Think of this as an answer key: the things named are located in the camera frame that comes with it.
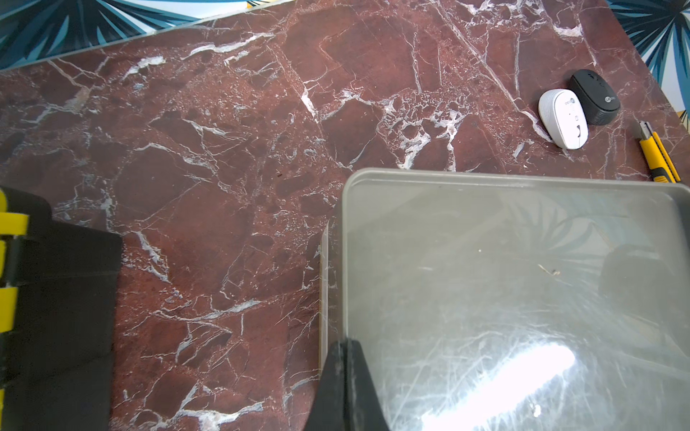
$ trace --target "black object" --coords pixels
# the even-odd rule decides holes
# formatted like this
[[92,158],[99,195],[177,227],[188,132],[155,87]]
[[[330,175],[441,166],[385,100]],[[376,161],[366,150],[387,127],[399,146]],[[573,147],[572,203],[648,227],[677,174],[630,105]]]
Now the black object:
[[0,283],[19,294],[14,328],[0,334],[0,428],[106,431],[122,240],[53,221],[40,197],[2,192],[8,212],[29,214],[29,226],[25,236],[4,238]]
[[580,69],[568,82],[580,100],[584,118],[593,126],[611,123],[620,110],[620,100],[613,88],[597,72]]
[[346,339],[328,349],[304,431],[389,431],[362,345]]

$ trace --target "tropical leaf wallpaper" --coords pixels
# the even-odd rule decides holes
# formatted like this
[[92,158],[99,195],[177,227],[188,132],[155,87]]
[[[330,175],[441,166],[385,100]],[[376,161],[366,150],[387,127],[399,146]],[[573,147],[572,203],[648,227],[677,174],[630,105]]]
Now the tropical leaf wallpaper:
[[652,75],[688,128],[690,0],[608,0]]
[[276,0],[10,0],[0,7],[0,69],[232,15]]

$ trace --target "yellow utility knife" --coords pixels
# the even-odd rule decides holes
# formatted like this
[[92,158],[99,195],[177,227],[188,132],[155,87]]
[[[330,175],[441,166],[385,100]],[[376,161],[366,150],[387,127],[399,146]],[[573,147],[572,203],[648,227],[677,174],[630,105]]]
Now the yellow utility knife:
[[640,129],[642,129],[642,140],[640,146],[647,159],[647,165],[651,171],[651,178],[657,183],[680,183],[680,176],[676,167],[666,152],[664,144],[661,143],[661,138],[655,132],[649,122],[640,121]]

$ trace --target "white mouse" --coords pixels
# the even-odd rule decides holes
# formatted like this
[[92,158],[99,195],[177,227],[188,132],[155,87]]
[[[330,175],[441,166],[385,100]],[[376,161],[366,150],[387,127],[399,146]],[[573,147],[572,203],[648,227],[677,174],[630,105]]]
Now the white mouse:
[[587,140],[587,120],[578,97],[572,91],[557,88],[542,94],[539,116],[557,146],[577,150]]

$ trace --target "red marble surface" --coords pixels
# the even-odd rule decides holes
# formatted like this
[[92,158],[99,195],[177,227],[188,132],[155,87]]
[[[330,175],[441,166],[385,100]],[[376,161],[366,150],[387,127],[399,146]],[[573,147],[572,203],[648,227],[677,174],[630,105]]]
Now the red marble surface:
[[[0,181],[125,239],[112,430],[301,429],[354,170],[647,180],[646,119],[690,174],[604,0],[466,1],[298,0],[0,74]],[[565,152],[536,106],[579,68],[623,110]]]

